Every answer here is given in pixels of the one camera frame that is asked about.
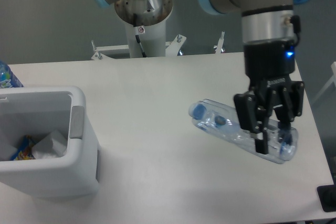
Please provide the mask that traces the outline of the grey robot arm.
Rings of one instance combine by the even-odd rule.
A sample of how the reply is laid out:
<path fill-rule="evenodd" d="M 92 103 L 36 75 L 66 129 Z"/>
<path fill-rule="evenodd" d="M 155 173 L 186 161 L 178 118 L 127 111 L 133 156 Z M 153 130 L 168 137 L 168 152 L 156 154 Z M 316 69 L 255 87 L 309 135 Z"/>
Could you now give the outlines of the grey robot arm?
<path fill-rule="evenodd" d="M 172 0 L 96 0 L 113 5 L 125 23 L 133 58 L 164 56 L 165 22 Z M 245 93 L 234 96 L 234 107 L 209 99 L 190 106 L 193 124 L 215 137 L 233 143 L 275 163 L 290 160 L 298 134 L 292 127 L 302 114 L 304 84 L 292 81 L 295 47 L 300 40 L 300 18 L 293 0 L 199 0 L 207 13 L 240 11 Z"/>

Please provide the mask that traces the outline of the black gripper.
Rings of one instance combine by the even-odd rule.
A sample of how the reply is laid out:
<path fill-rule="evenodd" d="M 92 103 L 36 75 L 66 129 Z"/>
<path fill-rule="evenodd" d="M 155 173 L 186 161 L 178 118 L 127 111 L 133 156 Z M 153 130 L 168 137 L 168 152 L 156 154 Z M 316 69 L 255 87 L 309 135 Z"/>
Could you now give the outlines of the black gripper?
<path fill-rule="evenodd" d="M 295 47 L 293 39 L 244 46 L 250 84 L 248 91 L 234 95 L 234 104 L 240 127 L 254 139 L 257 153 L 268 154 L 267 129 L 273 108 L 283 142 L 292 142 L 291 123 L 302 115 L 304 82 L 289 77 L 295 70 Z"/>

